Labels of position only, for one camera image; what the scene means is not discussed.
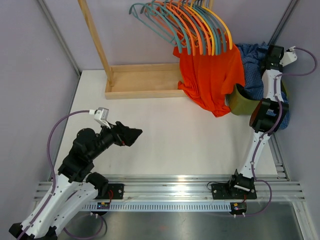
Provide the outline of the blue checked shirt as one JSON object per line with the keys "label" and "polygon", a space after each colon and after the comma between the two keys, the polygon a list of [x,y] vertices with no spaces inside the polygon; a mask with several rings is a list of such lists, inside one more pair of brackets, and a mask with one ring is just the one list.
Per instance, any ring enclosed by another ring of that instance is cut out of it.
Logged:
{"label": "blue checked shirt", "polygon": [[264,83],[261,76],[260,64],[265,58],[269,46],[266,43],[240,43],[236,45],[242,60],[244,69],[244,89],[250,96],[258,96]]}

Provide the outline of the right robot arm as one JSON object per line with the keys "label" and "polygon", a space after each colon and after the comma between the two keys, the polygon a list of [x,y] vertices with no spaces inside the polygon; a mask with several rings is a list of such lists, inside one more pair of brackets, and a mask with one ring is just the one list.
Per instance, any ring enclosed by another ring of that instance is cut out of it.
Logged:
{"label": "right robot arm", "polygon": [[[185,50],[173,51],[179,58],[179,69],[182,80],[178,88],[202,109],[211,112],[215,117],[221,118],[232,111],[230,104],[225,102],[225,97],[231,95],[237,87],[244,87],[250,79],[256,79],[258,72],[246,69],[245,47],[233,46],[230,50],[220,55],[205,55],[196,53],[189,55]],[[284,49],[270,46],[267,61],[263,69],[263,78],[272,88],[265,86],[266,96],[258,96],[259,103],[250,117],[249,125],[253,130],[250,139],[251,145],[246,152],[243,166],[237,169],[226,183],[212,185],[214,197],[221,195],[230,198],[246,198],[254,193],[256,166],[263,146],[270,136],[278,130],[285,118],[289,106],[284,102],[281,93],[282,65],[281,59]],[[222,123],[216,122],[209,126],[201,125],[199,134],[183,136],[183,142],[190,142],[176,148],[174,136],[177,132],[173,129],[170,137],[156,145],[161,150],[164,145],[174,148],[178,158],[189,165],[193,172],[207,172],[209,167],[222,168],[225,159],[235,153],[231,138],[237,129],[235,125],[228,124],[221,130]]]}

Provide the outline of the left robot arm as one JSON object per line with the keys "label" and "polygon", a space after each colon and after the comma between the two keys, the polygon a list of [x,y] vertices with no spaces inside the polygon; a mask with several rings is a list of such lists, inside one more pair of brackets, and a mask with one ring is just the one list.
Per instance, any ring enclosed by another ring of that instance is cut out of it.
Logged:
{"label": "left robot arm", "polygon": [[11,225],[9,233],[17,240],[56,240],[86,203],[108,194],[109,181],[91,172],[94,159],[111,145],[132,146],[142,132],[119,121],[102,126],[100,133],[80,130],[48,192],[23,222]]}

